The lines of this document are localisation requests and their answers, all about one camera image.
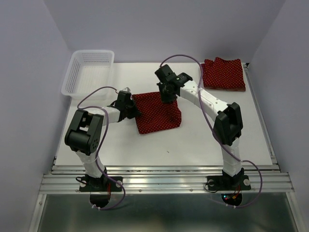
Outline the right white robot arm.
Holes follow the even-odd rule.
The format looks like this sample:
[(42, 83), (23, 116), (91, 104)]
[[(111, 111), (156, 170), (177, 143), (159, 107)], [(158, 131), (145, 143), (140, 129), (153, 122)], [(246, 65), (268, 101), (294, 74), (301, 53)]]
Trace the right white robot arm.
[(207, 191), (239, 190), (244, 175), (239, 154), (239, 138), (243, 129), (240, 106), (217, 99), (188, 74), (175, 74), (169, 65), (161, 66), (155, 75), (163, 103), (171, 103), (181, 97), (200, 108), (207, 123), (214, 122), (209, 127), (221, 147), (223, 170), (221, 175), (207, 176)]

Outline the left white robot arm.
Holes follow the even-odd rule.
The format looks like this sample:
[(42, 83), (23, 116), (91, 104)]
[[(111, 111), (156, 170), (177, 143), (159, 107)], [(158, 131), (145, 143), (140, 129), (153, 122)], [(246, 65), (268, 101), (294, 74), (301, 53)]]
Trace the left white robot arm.
[(78, 105), (65, 135), (65, 145), (75, 152), (85, 169), (84, 176), (76, 177), (80, 192), (121, 192), (123, 178), (107, 177), (107, 169), (100, 161), (98, 152), (109, 124), (140, 116), (129, 88), (119, 91), (117, 99), (106, 107), (94, 107), (95, 112)]

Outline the red polka dot skirt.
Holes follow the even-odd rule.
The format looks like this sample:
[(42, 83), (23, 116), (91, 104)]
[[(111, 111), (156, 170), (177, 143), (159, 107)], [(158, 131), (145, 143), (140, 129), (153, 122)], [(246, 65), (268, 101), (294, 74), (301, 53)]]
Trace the red polka dot skirt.
[(203, 69), (203, 86), (220, 88), (245, 87), (243, 66), (240, 59), (224, 60), (216, 57), (205, 59)]
[(176, 100), (163, 103), (159, 92), (134, 94), (133, 100), (141, 112), (136, 117), (139, 134), (175, 129), (181, 125), (182, 113)]

